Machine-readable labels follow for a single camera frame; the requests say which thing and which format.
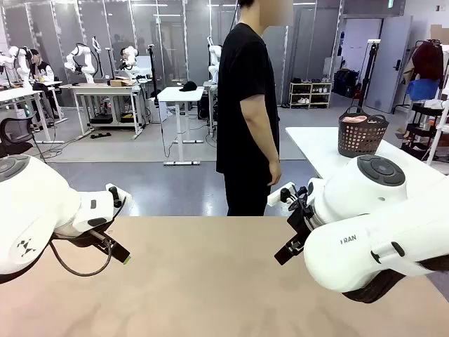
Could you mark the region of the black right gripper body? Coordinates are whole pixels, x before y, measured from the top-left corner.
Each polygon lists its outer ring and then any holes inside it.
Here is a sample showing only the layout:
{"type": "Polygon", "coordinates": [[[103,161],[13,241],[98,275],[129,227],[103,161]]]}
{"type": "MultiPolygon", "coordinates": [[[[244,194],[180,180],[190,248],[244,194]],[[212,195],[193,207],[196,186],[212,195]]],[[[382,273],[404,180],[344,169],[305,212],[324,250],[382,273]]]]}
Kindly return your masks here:
{"type": "Polygon", "coordinates": [[[291,212],[287,219],[288,224],[296,231],[296,234],[286,244],[290,253],[302,253],[304,244],[314,229],[312,218],[313,208],[310,206],[289,206],[291,212]]]}

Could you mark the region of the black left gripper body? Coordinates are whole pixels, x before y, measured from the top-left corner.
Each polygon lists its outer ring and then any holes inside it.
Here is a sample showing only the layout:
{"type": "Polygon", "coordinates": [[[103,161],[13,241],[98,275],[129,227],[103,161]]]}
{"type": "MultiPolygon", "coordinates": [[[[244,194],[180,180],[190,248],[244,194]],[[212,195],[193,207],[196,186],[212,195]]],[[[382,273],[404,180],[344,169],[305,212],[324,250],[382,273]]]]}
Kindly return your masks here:
{"type": "Polygon", "coordinates": [[[104,232],[105,226],[94,227],[86,232],[81,233],[78,237],[67,237],[59,234],[52,234],[52,239],[68,241],[79,248],[87,248],[94,246],[101,251],[113,249],[114,240],[104,232]]]}

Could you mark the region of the person's right hand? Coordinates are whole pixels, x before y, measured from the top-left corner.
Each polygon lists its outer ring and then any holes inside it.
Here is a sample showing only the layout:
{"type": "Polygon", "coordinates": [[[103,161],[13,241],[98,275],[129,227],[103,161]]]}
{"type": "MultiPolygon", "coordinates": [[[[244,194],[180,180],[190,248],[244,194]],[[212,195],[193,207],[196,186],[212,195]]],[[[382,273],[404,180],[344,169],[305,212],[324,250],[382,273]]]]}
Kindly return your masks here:
{"type": "Polygon", "coordinates": [[[268,186],[274,186],[281,178],[281,165],[278,159],[269,162],[269,172],[271,174],[271,181],[268,186]]]}

